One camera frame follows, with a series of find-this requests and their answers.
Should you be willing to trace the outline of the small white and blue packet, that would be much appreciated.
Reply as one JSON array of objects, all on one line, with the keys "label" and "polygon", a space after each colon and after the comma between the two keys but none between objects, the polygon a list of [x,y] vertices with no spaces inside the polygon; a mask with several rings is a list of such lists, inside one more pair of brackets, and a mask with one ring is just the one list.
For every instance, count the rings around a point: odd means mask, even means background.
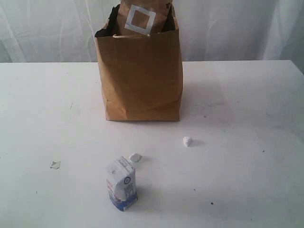
[{"label": "small white and blue packet", "polygon": [[120,211],[127,210],[138,200],[135,168],[121,156],[107,165],[105,171],[111,202]]}]

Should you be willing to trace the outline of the brown kraft stand-up pouch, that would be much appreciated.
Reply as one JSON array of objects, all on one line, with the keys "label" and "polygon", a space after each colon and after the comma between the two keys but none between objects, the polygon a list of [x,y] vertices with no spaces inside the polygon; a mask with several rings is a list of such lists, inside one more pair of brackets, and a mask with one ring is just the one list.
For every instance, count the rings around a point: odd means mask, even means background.
[{"label": "brown kraft stand-up pouch", "polygon": [[117,15],[118,34],[150,35],[162,31],[171,0],[122,0]]}]

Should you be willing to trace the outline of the brown paper bag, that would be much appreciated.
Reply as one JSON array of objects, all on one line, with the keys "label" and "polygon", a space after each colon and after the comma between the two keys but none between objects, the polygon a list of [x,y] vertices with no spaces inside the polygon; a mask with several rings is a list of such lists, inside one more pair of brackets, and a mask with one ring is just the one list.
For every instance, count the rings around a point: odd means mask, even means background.
[{"label": "brown paper bag", "polygon": [[118,10],[95,33],[106,119],[179,121],[183,68],[174,9],[162,32],[149,36],[115,35]]}]

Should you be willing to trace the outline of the white crumpled scrap right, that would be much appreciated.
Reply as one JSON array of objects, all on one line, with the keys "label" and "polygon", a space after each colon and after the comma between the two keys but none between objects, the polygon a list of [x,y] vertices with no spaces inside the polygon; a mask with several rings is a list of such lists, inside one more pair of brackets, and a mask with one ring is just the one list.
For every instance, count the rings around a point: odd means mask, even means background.
[{"label": "white crumpled scrap right", "polygon": [[193,142],[193,140],[192,140],[192,138],[189,137],[189,136],[184,136],[184,137],[182,138],[182,142],[183,142],[183,145],[184,145],[185,147],[190,147],[191,144],[192,144],[192,142]]}]

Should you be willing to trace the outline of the white crumpled scrap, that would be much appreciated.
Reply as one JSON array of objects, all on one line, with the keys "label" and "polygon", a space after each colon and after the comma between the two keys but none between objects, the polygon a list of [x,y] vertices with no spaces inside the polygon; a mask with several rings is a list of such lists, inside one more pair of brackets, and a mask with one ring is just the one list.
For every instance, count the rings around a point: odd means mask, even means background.
[{"label": "white crumpled scrap", "polygon": [[139,153],[133,153],[129,156],[129,161],[136,163],[139,162],[142,156]]},{"label": "white crumpled scrap", "polygon": [[189,136],[184,136],[184,137],[182,138],[182,142],[183,142],[183,145],[184,145],[185,147],[190,147],[191,144],[192,144],[192,142],[193,142],[193,140],[192,140],[192,138],[189,137]]}]

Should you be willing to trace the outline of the white crumpled scrap left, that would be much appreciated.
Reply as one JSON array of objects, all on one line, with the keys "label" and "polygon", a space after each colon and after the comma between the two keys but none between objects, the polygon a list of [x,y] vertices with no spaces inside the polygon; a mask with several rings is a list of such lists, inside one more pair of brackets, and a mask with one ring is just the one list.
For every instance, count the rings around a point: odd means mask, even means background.
[{"label": "white crumpled scrap left", "polygon": [[139,162],[142,156],[139,153],[133,153],[129,156],[129,161],[136,163]]}]

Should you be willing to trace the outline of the white backdrop curtain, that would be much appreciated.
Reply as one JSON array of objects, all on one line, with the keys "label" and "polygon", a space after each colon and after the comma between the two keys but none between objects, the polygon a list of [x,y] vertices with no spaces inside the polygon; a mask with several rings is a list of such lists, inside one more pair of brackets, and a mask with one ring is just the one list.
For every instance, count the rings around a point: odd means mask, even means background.
[{"label": "white backdrop curtain", "polygon": [[[1,62],[95,62],[116,0],[3,0]],[[301,61],[301,0],[175,0],[185,61]]]}]

